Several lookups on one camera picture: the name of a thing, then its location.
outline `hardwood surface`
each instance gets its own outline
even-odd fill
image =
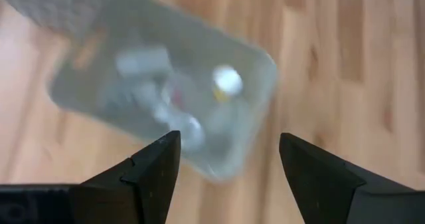
[[[162,0],[264,47],[280,82],[244,172],[209,183],[183,164],[168,223],[303,223],[278,155],[292,132],[425,189],[425,0]],[[83,181],[141,148],[59,110],[46,85],[68,46],[0,5],[0,181]]]

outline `blurry object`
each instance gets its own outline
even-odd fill
[[[6,0],[36,24],[79,34],[108,0]]]
[[[136,47],[120,52],[116,57],[117,70],[123,77],[139,76],[144,73],[167,74],[173,68],[167,48],[163,46]]]
[[[73,68],[99,26],[104,42]],[[276,83],[266,52],[155,0],[111,0],[84,34],[50,86],[59,106],[147,142],[180,130],[181,155],[213,181],[242,169]]]
[[[228,100],[242,92],[243,81],[238,72],[230,65],[221,65],[214,69],[214,93],[220,102]]]

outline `yellow object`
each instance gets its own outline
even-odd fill
[[[214,96],[215,99],[219,102],[227,102],[229,100],[229,96],[226,94],[226,92],[223,92],[222,90],[218,88],[214,88]]]

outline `black tool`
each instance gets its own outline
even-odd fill
[[[0,223],[163,224],[180,148],[173,131],[79,185],[1,185]]]
[[[306,224],[425,223],[425,191],[369,172],[291,134],[280,137],[280,157]]]

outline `white ball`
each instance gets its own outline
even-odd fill
[[[216,87],[229,96],[240,94],[244,87],[242,78],[238,72],[229,65],[216,67],[212,78],[215,81]]]

